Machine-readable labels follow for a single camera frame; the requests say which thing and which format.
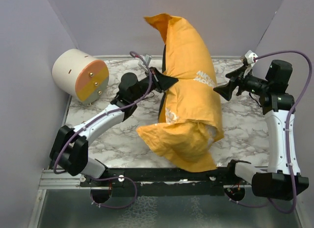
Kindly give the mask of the orange Mickey Mouse pillowcase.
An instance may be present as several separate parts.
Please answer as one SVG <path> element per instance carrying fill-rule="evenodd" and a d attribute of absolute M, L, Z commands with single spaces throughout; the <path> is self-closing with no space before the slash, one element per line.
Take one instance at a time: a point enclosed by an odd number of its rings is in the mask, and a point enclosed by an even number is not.
<path fill-rule="evenodd" d="M 158 123 L 137 133 L 158 156 L 196 173 L 215 170 L 206 126 L 217 128 L 214 142 L 223 138 L 220 96 L 210 53 L 198 31 L 185 18 L 169 14 L 146 17 L 165 44 L 165 74 L 179 81 L 165 93 Z"/>

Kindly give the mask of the white pillow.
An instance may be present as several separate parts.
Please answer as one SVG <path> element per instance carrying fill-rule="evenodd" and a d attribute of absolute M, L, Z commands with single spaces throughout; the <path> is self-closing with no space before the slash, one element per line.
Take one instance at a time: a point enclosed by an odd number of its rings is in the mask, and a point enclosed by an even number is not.
<path fill-rule="evenodd" d="M 208 146 L 210 147 L 214 143 L 214 140 L 216 138 L 217 128 L 214 126 L 207 125 L 206 129 L 209 134 Z"/>

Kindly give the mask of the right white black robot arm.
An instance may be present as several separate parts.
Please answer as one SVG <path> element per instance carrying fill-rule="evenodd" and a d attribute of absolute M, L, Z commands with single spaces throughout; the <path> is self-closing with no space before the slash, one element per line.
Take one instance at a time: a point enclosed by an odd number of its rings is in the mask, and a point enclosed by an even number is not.
<path fill-rule="evenodd" d="M 226 74 L 227 84 L 214 88 L 227 101 L 235 89 L 237 96 L 244 91 L 259 96 L 269 135 L 267 170 L 262 171 L 247 161 L 231 160 L 225 172 L 228 183 L 244 180 L 251 184 L 253 194 L 258 197 L 290 201 L 309 187 L 309 179 L 301 176 L 296 161 L 292 110 L 295 101 L 286 93 L 291 74 L 292 65 L 282 60 L 271 62 L 265 79 L 253 76 L 252 70 L 243 65 Z"/>

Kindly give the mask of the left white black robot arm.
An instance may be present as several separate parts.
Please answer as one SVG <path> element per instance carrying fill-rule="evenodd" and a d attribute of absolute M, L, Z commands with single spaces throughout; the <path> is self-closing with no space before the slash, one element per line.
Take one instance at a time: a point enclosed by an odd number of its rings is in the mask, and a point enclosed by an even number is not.
<path fill-rule="evenodd" d="M 59 129 L 50 152 L 54 173 L 59 174 L 57 168 L 61 167 L 63 173 L 72 176 L 82 174 L 91 177 L 97 186 L 105 185 L 108 182 L 107 167 L 89 157 L 90 144 L 129 118 L 136 110 L 137 103 L 150 92 L 166 91 L 177 82 L 177 78 L 166 76 L 155 67 L 151 67 L 147 77 L 142 80 L 138 80 L 134 73 L 123 74 L 115 98 L 101 113 L 73 128 L 64 125 Z"/>

